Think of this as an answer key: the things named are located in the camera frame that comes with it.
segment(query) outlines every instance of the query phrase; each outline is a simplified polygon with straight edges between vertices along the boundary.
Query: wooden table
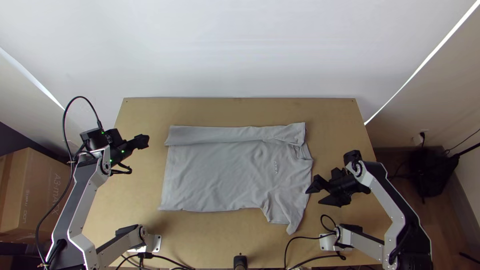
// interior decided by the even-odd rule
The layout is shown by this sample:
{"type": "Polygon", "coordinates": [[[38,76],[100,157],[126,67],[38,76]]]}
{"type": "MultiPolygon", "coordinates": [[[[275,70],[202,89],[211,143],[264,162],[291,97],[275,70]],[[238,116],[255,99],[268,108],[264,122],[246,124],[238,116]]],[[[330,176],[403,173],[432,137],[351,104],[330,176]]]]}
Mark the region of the wooden table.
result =
{"type": "MultiPolygon", "coordinates": [[[[355,99],[351,98],[125,98],[115,127],[124,139],[150,135],[149,148],[135,150],[124,161],[131,175],[116,175],[98,189],[83,233],[99,247],[121,227],[143,224],[161,234],[159,255],[195,268],[231,268],[242,253],[250,268],[282,268],[287,242],[294,236],[317,237],[326,231],[320,215],[337,224],[363,226],[364,232],[383,238],[390,220],[372,194],[354,194],[342,208],[320,205],[326,191],[310,196],[302,223],[292,236],[287,225],[270,224],[259,208],[197,213],[158,211],[168,148],[170,125],[242,127],[306,122],[306,140],[314,159],[312,175],[330,178],[330,170],[343,167],[343,154],[357,149],[364,160],[375,155],[355,99]]],[[[318,240],[297,239],[290,244],[287,265],[330,254],[318,240]]],[[[347,260],[326,258],[307,266],[377,264],[367,255],[345,252],[347,260]]],[[[120,259],[112,265],[118,265],[120,259]]],[[[161,260],[146,260],[148,267],[174,267],[161,260]]]]}

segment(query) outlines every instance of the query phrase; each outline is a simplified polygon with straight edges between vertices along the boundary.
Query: black bag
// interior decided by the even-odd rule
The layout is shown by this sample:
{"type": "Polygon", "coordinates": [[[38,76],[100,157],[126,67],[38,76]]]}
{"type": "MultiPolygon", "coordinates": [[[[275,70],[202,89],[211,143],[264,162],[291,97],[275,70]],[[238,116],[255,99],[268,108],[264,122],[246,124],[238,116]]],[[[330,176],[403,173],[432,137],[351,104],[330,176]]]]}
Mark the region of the black bag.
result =
{"type": "Polygon", "coordinates": [[[459,164],[459,159],[458,155],[447,157],[428,148],[421,148],[410,154],[409,179],[424,203],[424,198],[438,196],[444,191],[459,164]]]}

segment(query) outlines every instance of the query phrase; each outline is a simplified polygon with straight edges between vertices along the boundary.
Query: white wall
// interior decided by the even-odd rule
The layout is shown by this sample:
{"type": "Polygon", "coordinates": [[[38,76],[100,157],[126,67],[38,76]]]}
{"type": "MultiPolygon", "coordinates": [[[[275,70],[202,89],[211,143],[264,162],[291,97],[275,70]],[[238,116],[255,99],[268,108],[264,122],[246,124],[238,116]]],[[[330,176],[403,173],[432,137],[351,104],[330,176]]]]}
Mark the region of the white wall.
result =
{"type": "MultiPolygon", "coordinates": [[[[422,129],[427,146],[455,146],[480,128],[480,10],[476,10],[366,128],[374,147],[412,146],[422,129]]],[[[480,133],[451,153],[480,142],[480,133]]],[[[480,223],[480,149],[455,170],[480,223]]]]}
{"type": "MultiPolygon", "coordinates": [[[[1,55],[0,93],[0,122],[58,154],[66,154],[62,137],[64,111],[1,55]]],[[[81,109],[78,104],[72,106],[72,111],[81,109]]],[[[66,119],[66,131],[69,141],[81,144],[81,130],[71,117],[66,119]]]]}
{"type": "Polygon", "coordinates": [[[368,119],[473,2],[3,1],[0,47],[106,128],[124,97],[355,97],[368,119]]]}

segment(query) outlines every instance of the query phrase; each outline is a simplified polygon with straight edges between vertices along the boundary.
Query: cardboard box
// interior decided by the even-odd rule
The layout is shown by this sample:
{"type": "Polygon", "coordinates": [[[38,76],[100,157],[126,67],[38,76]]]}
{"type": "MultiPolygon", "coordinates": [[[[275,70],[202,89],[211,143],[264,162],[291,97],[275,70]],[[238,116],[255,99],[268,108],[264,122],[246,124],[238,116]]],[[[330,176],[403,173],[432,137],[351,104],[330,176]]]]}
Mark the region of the cardboard box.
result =
{"type": "MultiPolygon", "coordinates": [[[[0,241],[34,244],[38,222],[69,178],[70,166],[31,148],[0,156],[0,241]]],[[[51,239],[68,194],[41,224],[40,241],[51,239]]]]}

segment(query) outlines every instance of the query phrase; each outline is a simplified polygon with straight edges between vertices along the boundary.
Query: black cable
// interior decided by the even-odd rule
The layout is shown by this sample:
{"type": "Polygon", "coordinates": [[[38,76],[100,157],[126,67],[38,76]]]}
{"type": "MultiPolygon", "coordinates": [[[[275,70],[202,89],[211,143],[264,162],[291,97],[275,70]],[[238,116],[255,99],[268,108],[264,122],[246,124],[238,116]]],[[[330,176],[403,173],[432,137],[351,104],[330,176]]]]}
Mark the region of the black cable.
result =
{"type": "Polygon", "coordinates": [[[403,165],[405,165],[407,161],[408,159],[400,163],[400,165],[396,168],[395,173],[392,176],[388,176],[387,179],[393,180],[394,178],[397,178],[397,177],[401,178],[402,176],[397,174],[399,173],[400,168],[403,167],[403,165]]]}
{"type": "Polygon", "coordinates": [[[50,215],[50,213],[59,205],[59,203],[62,201],[62,199],[64,198],[65,194],[67,193],[67,191],[69,190],[69,187],[70,187],[70,184],[72,183],[72,179],[73,179],[73,174],[74,174],[74,158],[76,158],[76,156],[72,156],[72,152],[70,151],[70,146],[69,146],[69,143],[67,141],[67,135],[65,133],[65,118],[67,117],[67,112],[70,108],[70,105],[72,105],[72,103],[77,100],[77,99],[84,99],[86,100],[86,102],[88,102],[88,104],[90,105],[93,113],[95,114],[95,117],[96,117],[96,123],[98,125],[98,127],[101,129],[102,128],[102,123],[100,122],[100,119],[99,119],[99,116],[97,114],[97,111],[95,110],[94,106],[92,105],[92,103],[90,102],[90,100],[88,100],[86,97],[84,96],[76,96],[74,98],[72,98],[72,100],[70,100],[70,102],[68,102],[67,106],[65,107],[65,111],[63,111],[63,116],[61,118],[61,131],[62,131],[62,135],[63,135],[63,140],[65,141],[65,146],[66,146],[66,149],[68,151],[68,157],[70,159],[70,176],[69,176],[69,179],[68,179],[68,184],[66,185],[65,187],[65,190],[63,191],[63,193],[60,195],[60,197],[58,198],[58,200],[51,206],[51,208],[46,212],[46,214],[40,219],[40,221],[38,222],[38,224],[36,225],[36,229],[35,229],[35,244],[36,244],[36,249],[38,251],[38,254],[40,255],[40,259],[41,259],[41,263],[44,267],[45,270],[49,270],[49,264],[52,260],[52,258],[55,256],[55,254],[52,254],[52,256],[50,256],[50,260],[46,261],[45,258],[44,258],[44,254],[42,252],[42,249],[40,248],[40,240],[39,240],[39,231],[40,231],[40,226],[42,225],[42,223],[44,222],[44,220],[50,215]]]}
{"type": "Polygon", "coordinates": [[[115,270],[119,270],[120,267],[124,264],[124,262],[128,261],[128,259],[130,259],[130,258],[132,258],[132,257],[135,257],[135,256],[137,256],[137,254],[130,255],[130,256],[128,256],[128,257],[124,257],[124,256],[122,255],[123,260],[122,260],[122,261],[120,262],[120,264],[115,268],[115,270]]]}
{"type": "Polygon", "coordinates": [[[315,261],[315,260],[319,260],[319,259],[325,259],[325,258],[333,258],[333,257],[339,257],[342,261],[345,261],[347,259],[347,257],[343,256],[342,254],[340,254],[339,251],[336,252],[336,255],[324,255],[324,256],[318,256],[318,257],[313,257],[313,258],[310,258],[308,260],[304,260],[300,263],[297,263],[295,264],[294,267],[291,267],[290,269],[295,269],[295,268],[298,268],[306,263],[309,263],[311,261],[315,261]]]}
{"type": "Polygon", "coordinates": [[[420,148],[423,148],[424,147],[424,144],[425,144],[425,132],[420,132],[420,136],[423,138],[423,140],[421,140],[421,147],[420,148]]]}
{"type": "Polygon", "coordinates": [[[181,267],[181,268],[185,268],[185,269],[187,269],[187,270],[195,270],[194,268],[192,268],[192,267],[190,267],[190,266],[183,265],[183,264],[181,264],[181,263],[179,263],[179,262],[176,262],[176,261],[174,261],[174,260],[172,260],[172,259],[169,259],[169,258],[167,258],[167,257],[163,257],[163,256],[159,256],[159,255],[154,255],[154,254],[152,254],[152,256],[153,256],[154,258],[159,258],[159,259],[163,259],[163,260],[169,261],[169,262],[171,262],[172,264],[175,264],[175,265],[177,265],[177,266],[179,266],[179,267],[181,267]]]}
{"type": "Polygon", "coordinates": [[[132,262],[130,259],[128,259],[128,258],[125,257],[124,255],[122,255],[121,257],[124,258],[124,259],[126,259],[127,262],[129,262],[131,265],[133,265],[134,267],[136,267],[136,268],[138,268],[138,269],[150,270],[150,269],[148,269],[148,268],[143,267],[142,264],[138,265],[138,264],[132,262]]]}
{"type": "Polygon", "coordinates": [[[88,100],[88,98],[84,97],[84,96],[76,96],[74,98],[72,98],[70,100],[70,102],[68,102],[68,104],[66,105],[65,107],[65,111],[63,112],[63,117],[61,119],[61,130],[63,132],[63,139],[65,140],[65,145],[66,145],[66,149],[68,150],[68,155],[70,157],[70,160],[72,160],[72,152],[70,151],[70,146],[69,146],[69,143],[67,142],[67,136],[65,135],[65,118],[67,116],[67,112],[70,108],[70,105],[72,105],[72,103],[77,100],[77,99],[84,99],[86,102],[88,102],[88,104],[90,105],[91,107],[91,110],[93,111],[93,113],[95,114],[95,117],[96,117],[96,124],[98,125],[98,128],[102,129],[102,122],[100,122],[100,119],[99,119],[99,116],[97,114],[97,111],[95,110],[94,106],[92,105],[92,103],[90,102],[90,100],[88,100]]]}
{"type": "Polygon", "coordinates": [[[457,146],[463,144],[466,140],[470,139],[470,137],[472,137],[473,135],[477,134],[479,131],[480,131],[480,128],[477,129],[475,132],[473,132],[470,136],[468,136],[467,138],[465,138],[464,140],[462,140],[459,144],[455,145],[455,146],[452,147],[452,148],[446,149],[443,153],[444,153],[445,155],[448,155],[451,150],[453,150],[453,149],[457,148],[457,146]]]}
{"type": "Polygon", "coordinates": [[[285,247],[285,253],[283,254],[283,268],[284,269],[287,269],[287,250],[289,249],[289,245],[290,243],[295,240],[295,239],[310,239],[310,240],[318,240],[318,239],[322,239],[324,237],[327,237],[327,236],[332,236],[332,235],[335,235],[336,233],[335,232],[331,232],[331,233],[328,233],[328,234],[325,234],[325,235],[322,235],[322,236],[319,236],[319,237],[306,237],[306,236],[296,236],[296,237],[293,237],[292,239],[290,239],[290,241],[288,241],[288,243],[286,244],[286,247],[285,247]]]}
{"type": "Polygon", "coordinates": [[[337,224],[335,223],[335,221],[329,215],[323,214],[323,215],[320,216],[320,223],[323,226],[323,228],[325,230],[327,230],[328,232],[335,233],[335,231],[333,229],[327,228],[327,226],[325,226],[324,218],[328,218],[333,223],[334,228],[337,227],[337,224]]]}

